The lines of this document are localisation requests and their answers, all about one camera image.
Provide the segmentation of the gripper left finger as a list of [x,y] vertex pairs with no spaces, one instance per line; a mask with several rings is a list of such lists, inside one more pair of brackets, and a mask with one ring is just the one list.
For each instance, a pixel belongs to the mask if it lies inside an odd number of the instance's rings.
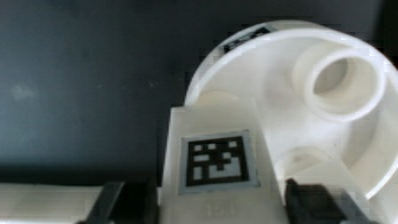
[[158,224],[156,183],[108,182],[87,218],[76,224]]

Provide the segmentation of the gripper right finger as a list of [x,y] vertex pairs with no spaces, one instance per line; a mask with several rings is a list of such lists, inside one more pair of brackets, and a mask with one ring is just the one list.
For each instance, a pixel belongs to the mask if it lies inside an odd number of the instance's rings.
[[286,180],[284,203],[289,224],[380,224],[344,191],[334,195],[321,184],[300,184],[293,178]]

